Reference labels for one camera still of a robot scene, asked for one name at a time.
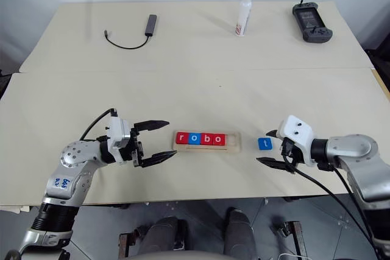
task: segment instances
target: metal bracket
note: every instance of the metal bracket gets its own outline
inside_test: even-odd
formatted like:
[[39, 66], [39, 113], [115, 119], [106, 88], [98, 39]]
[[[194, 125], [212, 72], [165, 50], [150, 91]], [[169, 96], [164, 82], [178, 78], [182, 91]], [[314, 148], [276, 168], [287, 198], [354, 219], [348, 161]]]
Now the metal bracket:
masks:
[[302, 226], [300, 222], [285, 222], [278, 230], [283, 237], [288, 237], [290, 234], [292, 234], [295, 248], [297, 250], [296, 255], [307, 257], [305, 242], [303, 241]]
[[126, 146], [130, 140], [130, 127], [126, 120], [119, 117], [110, 117], [110, 126], [107, 129], [107, 147], [118, 164], [124, 164], [119, 150]]
[[119, 235], [119, 243], [118, 243], [119, 260], [129, 257], [129, 248], [135, 245], [137, 239], [140, 239], [142, 241], [147, 231], [149, 231], [149, 228], [150, 227], [142, 225], [136, 228], [135, 230], [133, 230], [131, 233], [125, 233]]

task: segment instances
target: black wire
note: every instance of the black wire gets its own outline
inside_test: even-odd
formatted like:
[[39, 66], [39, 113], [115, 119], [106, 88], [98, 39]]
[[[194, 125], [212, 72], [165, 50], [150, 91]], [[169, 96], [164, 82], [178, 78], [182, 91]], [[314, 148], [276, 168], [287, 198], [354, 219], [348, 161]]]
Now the black wire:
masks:
[[121, 49], [126, 49], [126, 50], [138, 49], [138, 48], [144, 46], [144, 45], [147, 43], [148, 39], [149, 39], [149, 36], [148, 36], [148, 37], [146, 38], [146, 41], [145, 41], [143, 44], [141, 44], [141, 45], [139, 45], [139, 46], [137, 46], [137, 47], [130, 48], [130, 47], [122, 47], [122, 46], [117, 45], [117, 44], [115, 44], [114, 42], [110, 41], [110, 40], [108, 39], [107, 30], [104, 30], [104, 37], [105, 37], [105, 39], [106, 39], [109, 43], [111, 43], [112, 45], [114, 45], [114, 46], [116, 46], [116, 47], [118, 47], [118, 48], [121, 48]]
[[18, 250], [9, 250], [4, 260], [21, 260], [22, 257]]
[[112, 111], [115, 111], [115, 109], [114, 109], [114, 108], [108, 109], [107, 111], [105, 111], [104, 113], [102, 113], [99, 117], [97, 117], [97, 118], [91, 123], [91, 125], [89, 125], [88, 128], [84, 131], [83, 135], [80, 137], [79, 140], [84, 140], [84, 138], [86, 137], [86, 135], [88, 134], [88, 132], [92, 129], [92, 127], [94, 127], [96, 123], [98, 123], [105, 115], [111, 113]]
[[366, 232], [363, 230], [363, 228], [361, 227], [361, 225], [358, 223], [358, 221], [356, 220], [356, 218], [354, 218], [354, 216], [352, 215], [352, 213], [349, 211], [348, 207], [345, 206], [345, 204], [343, 204], [343, 202], [337, 198], [337, 196], [334, 195], [334, 193], [332, 193], [331, 190], [329, 190], [328, 188], [326, 188], [323, 184], [321, 184], [320, 182], [318, 182], [316, 179], [310, 177], [309, 175], [301, 172], [300, 170], [298, 170], [296, 167], [293, 166], [293, 164], [291, 164], [288, 160], [287, 160], [287, 157], [285, 155], [283, 155], [283, 160], [285, 161], [286, 164], [289, 165], [289, 167], [291, 167], [294, 172], [296, 172], [297, 174], [303, 176], [304, 178], [306, 178], [307, 180], [309, 181], [312, 181], [314, 184], [316, 184], [317, 186], [319, 186], [322, 190], [324, 190], [326, 193], [328, 193], [333, 199], [335, 199], [344, 209], [345, 211], [347, 212], [347, 214], [351, 217], [351, 219], [356, 223], [356, 225], [358, 226], [358, 228], [360, 229], [360, 231], [363, 233], [364, 237], [366, 237], [367, 241], [370, 243], [370, 245], [372, 246], [372, 248], [374, 249], [375, 251], [375, 247], [374, 247], [374, 244], [372, 243], [371, 239], [367, 236]]

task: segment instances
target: silver arm segment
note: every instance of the silver arm segment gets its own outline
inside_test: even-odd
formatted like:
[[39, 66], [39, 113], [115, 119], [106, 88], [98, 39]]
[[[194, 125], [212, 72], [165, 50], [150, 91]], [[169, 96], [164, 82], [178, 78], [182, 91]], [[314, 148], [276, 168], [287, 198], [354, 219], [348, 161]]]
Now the silver arm segment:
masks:
[[390, 166], [380, 158], [376, 141], [366, 135], [332, 137], [327, 156], [330, 163], [347, 172], [364, 209], [390, 208]]
[[93, 174], [106, 165], [101, 160], [98, 141], [76, 141], [62, 150], [60, 164], [46, 185], [40, 213], [49, 217], [49, 208], [56, 208], [54, 212], [62, 210], [67, 213], [63, 215], [63, 221], [69, 223], [61, 225], [61, 221], [52, 223], [49, 220], [45, 224], [42, 222], [44, 218], [35, 219], [24, 235], [19, 248], [21, 254], [28, 246], [64, 247], [69, 244], [73, 233], [69, 225], [73, 225], [74, 216], [87, 196]]

